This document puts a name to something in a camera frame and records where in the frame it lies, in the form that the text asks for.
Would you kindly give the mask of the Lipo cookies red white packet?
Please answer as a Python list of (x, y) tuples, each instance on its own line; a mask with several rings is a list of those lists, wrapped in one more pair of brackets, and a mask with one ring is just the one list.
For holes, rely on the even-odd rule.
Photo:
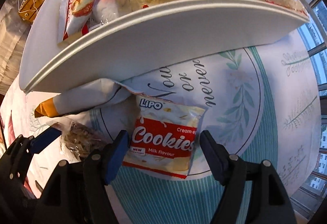
[(185, 179), (205, 109), (142, 95), (136, 105), (139, 114), (123, 165)]

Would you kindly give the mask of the large white orange snack package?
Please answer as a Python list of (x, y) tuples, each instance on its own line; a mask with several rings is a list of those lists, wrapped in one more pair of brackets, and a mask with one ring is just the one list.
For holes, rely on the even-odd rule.
[(54, 118), (79, 113), (103, 105), (118, 104), (132, 94), (142, 92), (108, 78), (100, 78), (41, 102), (34, 110), (34, 116)]

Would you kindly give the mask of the red white cake packet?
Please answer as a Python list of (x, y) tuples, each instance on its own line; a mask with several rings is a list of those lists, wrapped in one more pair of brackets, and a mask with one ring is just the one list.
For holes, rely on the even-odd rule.
[(68, 46), (90, 31), (130, 12), (130, 0), (62, 0), (57, 44)]

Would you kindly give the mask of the patterned white teal tablecloth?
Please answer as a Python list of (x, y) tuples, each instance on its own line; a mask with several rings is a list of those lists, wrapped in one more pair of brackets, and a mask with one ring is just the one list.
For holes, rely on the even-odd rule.
[[(15, 132), (10, 145), (20, 135), (36, 138), (55, 122), (75, 121), (103, 134), (110, 144), (126, 130), (130, 148), (139, 114), (137, 95), (205, 109), (185, 179), (124, 166), (123, 159), (116, 178), (105, 188), (118, 223), (211, 223), (224, 186), (213, 177), (200, 147), (204, 130), (244, 161), (269, 160), (288, 196), (317, 163), (321, 134), (318, 84), (296, 31), (273, 44), (196, 57), (117, 82), (142, 94), (79, 113), (41, 117), (39, 128), (26, 125)], [(41, 102), (61, 93), (32, 92), (25, 96), (22, 110), (34, 113)], [(33, 155), (27, 179), (37, 200), (62, 160), (81, 162), (60, 152), (60, 137)], [(245, 223), (251, 185), (245, 184), (236, 223)]]

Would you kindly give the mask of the clear nut date snack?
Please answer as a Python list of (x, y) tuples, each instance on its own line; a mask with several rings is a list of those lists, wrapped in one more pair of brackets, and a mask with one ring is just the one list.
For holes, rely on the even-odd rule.
[(83, 161), (96, 149), (103, 149), (110, 141), (101, 133), (75, 121), (55, 122), (51, 125), (61, 131), (60, 152)]

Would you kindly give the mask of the white foam tray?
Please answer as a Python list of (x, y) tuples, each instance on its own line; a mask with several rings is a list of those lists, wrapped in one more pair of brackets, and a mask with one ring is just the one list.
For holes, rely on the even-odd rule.
[(59, 46), (61, 1), (45, 0), (29, 32), (19, 72), (25, 93), (61, 93), (99, 78), (123, 81), (220, 51), (272, 44), (309, 20), (260, 0), (178, 0), (134, 11)]

